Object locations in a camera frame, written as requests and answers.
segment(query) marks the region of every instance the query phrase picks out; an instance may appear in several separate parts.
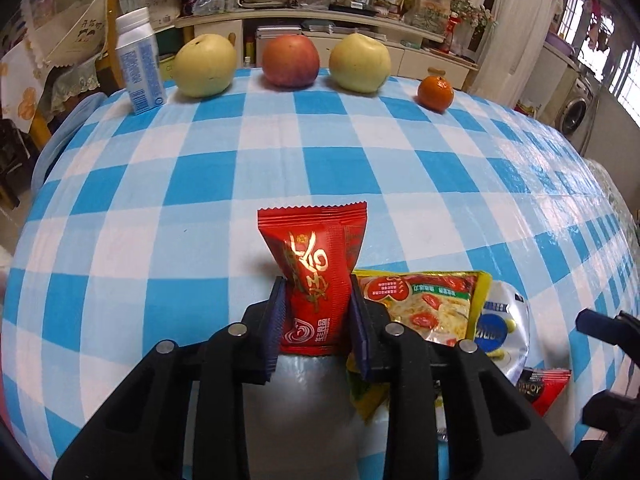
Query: washing machine door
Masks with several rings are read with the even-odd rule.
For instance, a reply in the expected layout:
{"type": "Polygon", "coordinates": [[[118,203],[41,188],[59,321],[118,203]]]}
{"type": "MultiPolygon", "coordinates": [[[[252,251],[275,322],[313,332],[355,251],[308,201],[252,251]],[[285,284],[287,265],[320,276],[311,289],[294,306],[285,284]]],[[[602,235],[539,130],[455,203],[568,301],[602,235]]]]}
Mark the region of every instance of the washing machine door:
{"type": "Polygon", "coordinates": [[[582,124],[582,121],[587,114],[587,108],[587,101],[584,97],[578,97],[569,101],[560,115],[560,120],[558,121],[558,130],[560,133],[565,137],[569,137],[573,134],[582,124]]]}

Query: yellow snack package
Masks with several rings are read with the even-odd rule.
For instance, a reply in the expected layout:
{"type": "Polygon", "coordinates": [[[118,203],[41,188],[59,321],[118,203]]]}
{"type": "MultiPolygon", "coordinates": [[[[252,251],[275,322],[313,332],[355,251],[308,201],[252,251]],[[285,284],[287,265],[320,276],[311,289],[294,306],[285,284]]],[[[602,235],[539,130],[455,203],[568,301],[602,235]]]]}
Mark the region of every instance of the yellow snack package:
{"type": "MultiPolygon", "coordinates": [[[[382,303],[393,321],[418,332],[427,341],[453,346],[473,340],[492,277],[481,270],[394,273],[353,271],[362,295],[382,303]]],[[[353,355],[347,360],[351,402],[369,420],[388,397],[388,384],[364,381],[353,355]]]]}

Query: black and red package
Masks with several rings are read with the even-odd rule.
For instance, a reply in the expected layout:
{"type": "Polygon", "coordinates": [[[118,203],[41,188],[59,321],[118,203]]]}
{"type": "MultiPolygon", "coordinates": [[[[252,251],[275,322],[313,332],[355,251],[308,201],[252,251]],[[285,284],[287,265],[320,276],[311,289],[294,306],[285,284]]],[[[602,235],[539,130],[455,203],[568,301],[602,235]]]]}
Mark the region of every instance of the black and red package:
{"type": "Polygon", "coordinates": [[[524,368],[516,387],[542,416],[564,390],[569,378],[571,370],[524,368]]]}
{"type": "Polygon", "coordinates": [[[350,274],[366,224],[366,202],[258,211],[258,229],[287,279],[283,352],[321,356],[350,350],[350,274]]]}

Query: small white bottle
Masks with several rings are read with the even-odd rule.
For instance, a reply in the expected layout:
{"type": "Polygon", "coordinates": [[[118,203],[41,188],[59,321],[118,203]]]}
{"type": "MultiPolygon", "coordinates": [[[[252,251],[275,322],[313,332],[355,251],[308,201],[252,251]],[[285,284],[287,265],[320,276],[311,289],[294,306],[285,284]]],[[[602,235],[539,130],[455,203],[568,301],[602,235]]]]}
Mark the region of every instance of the small white bottle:
{"type": "Polygon", "coordinates": [[[158,62],[158,43],[146,7],[116,18],[116,53],[135,114],[166,102],[158,62]]]}

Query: silver bolt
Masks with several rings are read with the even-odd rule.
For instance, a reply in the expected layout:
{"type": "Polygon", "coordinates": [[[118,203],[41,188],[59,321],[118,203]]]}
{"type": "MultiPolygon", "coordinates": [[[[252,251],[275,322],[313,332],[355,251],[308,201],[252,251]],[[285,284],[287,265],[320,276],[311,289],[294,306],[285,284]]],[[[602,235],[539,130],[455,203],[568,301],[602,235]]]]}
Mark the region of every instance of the silver bolt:
{"type": "Polygon", "coordinates": [[[156,345],[156,352],[159,354],[170,354],[174,351],[175,343],[173,341],[169,341],[165,339],[164,341],[159,342],[156,345]]]}
{"type": "Polygon", "coordinates": [[[472,354],[473,352],[478,350],[478,345],[471,341],[471,339],[463,339],[462,341],[460,341],[459,345],[460,349],[468,354],[472,354]]]}
{"type": "Polygon", "coordinates": [[[389,335],[402,335],[404,333],[404,326],[402,326],[400,323],[389,323],[387,326],[385,326],[385,331],[389,335]]]}
{"type": "Polygon", "coordinates": [[[246,334],[246,325],[242,323],[233,323],[226,329],[231,335],[239,336],[246,334]]]}

